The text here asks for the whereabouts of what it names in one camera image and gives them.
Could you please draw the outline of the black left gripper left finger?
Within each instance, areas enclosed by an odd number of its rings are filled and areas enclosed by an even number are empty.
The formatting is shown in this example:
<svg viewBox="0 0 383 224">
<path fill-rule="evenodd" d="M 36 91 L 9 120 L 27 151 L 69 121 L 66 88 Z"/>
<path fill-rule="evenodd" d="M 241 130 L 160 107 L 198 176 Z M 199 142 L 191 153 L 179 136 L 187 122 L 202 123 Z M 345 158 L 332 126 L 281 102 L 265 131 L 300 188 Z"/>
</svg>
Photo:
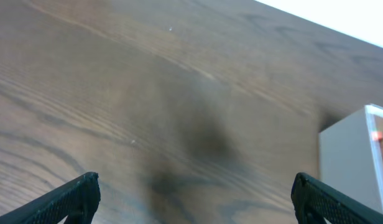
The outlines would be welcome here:
<svg viewBox="0 0 383 224">
<path fill-rule="evenodd" d="M 91 223 L 100 201 L 98 173 L 87 172 L 0 216 L 0 224 Z"/>
</svg>

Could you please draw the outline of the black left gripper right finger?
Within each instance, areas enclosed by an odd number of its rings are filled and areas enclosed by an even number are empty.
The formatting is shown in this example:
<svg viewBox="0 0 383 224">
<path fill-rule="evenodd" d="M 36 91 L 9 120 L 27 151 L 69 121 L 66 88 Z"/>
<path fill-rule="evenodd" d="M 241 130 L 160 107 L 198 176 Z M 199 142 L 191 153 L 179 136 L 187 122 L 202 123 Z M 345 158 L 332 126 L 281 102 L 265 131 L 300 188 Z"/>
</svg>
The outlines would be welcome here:
<svg viewBox="0 0 383 224">
<path fill-rule="evenodd" d="M 304 172 L 299 172 L 295 176 L 291 199 L 299 224 L 383 223 L 383 214 Z"/>
</svg>

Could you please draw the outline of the red toy car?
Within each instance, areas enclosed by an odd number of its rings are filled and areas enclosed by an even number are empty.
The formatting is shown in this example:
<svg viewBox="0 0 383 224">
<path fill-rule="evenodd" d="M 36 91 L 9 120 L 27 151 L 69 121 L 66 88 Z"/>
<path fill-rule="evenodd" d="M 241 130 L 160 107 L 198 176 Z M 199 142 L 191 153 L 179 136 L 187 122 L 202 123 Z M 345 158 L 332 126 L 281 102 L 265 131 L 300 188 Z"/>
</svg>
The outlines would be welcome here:
<svg viewBox="0 0 383 224">
<path fill-rule="evenodd" d="M 383 133 L 380 131 L 372 131 L 371 132 L 371 139 L 373 141 L 381 142 L 383 140 Z"/>
</svg>

